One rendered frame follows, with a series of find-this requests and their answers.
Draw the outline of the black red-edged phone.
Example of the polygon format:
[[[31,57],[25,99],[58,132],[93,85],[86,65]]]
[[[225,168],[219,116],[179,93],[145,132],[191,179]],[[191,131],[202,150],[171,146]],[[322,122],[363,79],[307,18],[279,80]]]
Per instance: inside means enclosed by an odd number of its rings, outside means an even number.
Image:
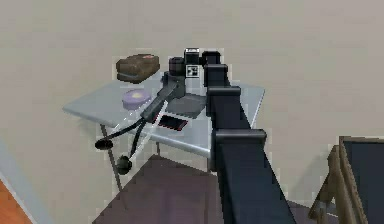
[[[187,125],[187,123],[187,120],[179,119],[169,115],[163,115],[158,125],[168,129],[181,131]]]

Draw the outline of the brown framed dark board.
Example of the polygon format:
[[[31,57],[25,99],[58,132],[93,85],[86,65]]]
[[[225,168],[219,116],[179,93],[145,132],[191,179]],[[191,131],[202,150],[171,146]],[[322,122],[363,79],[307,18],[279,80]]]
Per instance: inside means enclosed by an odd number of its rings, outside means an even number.
[[[329,224],[335,200],[339,224],[384,224],[384,139],[340,136],[328,168],[308,217]]]

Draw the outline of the grey metal table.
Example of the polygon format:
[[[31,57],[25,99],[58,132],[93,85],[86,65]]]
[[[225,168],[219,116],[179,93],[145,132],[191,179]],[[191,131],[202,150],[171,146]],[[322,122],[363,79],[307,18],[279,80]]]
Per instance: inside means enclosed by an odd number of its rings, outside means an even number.
[[[108,136],[132,125],[141,118],[141,113],[162,89],[162,77],[163,74],[158,72],[140,84],[124,84],[120,81],[114,81],[66,104],[63,110],[99,124],[102,134]],[[186,93],[204,96],[201,84],[202,82],[198,79],[188,81]],[[152,98],[137,110],[126,110],[123,108],[122,97],[124,93],[132,89],[144,89],[151,94]],[[175,131],[155,123],[145,127],[142,134],[157,143],[208,158],[210,156],[209,126],[211,121],[206,116],[205,108],[197,118],[192,119],[168,113],[166,111],[168,104],[168,102],[164,103],[160,111],[161,114],[187,120],[187,125],[181,131]]]

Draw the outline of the purple round dish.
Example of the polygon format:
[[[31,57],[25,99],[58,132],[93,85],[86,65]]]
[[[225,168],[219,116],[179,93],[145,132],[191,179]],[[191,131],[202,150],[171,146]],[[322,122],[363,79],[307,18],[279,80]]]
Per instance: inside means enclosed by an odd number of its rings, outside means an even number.
[[[123,94],[122,104],[126,110],[137,110],[152,98],[144,89],[132,89]]]

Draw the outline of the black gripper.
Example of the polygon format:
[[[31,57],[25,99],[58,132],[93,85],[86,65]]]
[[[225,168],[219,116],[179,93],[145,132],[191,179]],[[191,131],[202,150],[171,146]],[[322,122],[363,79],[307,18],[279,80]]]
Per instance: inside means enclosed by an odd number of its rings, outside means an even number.
[[[174,99],[179,99],[185,96],[185,69],[186,67],[183,57],[170,58],[168,71],[163,75],[163,87],[157,93],[156,98],[151,102],[151,104],[148,105],[141,113],[142,118],[132,125],[96,141],[96,149],[110,150],[113,148],[113,138],[119,137],[138,127],[131,146],[130,154],[128,156],[122,155],[117,160],[117,172],[119,175],[126,175],[132,169],[131,157],[137,150],[139,138],[143,128],[146,125],[146,121],[152,122],[161,111],[165,102],[170,103]]]

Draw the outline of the brown rounded box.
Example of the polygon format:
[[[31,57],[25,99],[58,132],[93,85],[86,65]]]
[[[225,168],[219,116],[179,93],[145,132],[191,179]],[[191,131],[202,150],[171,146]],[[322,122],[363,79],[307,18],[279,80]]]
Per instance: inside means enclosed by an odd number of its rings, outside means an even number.
[[[136,54],[116,63],[117,79],[139,84],[160,69],[159,57],[152,54]]]

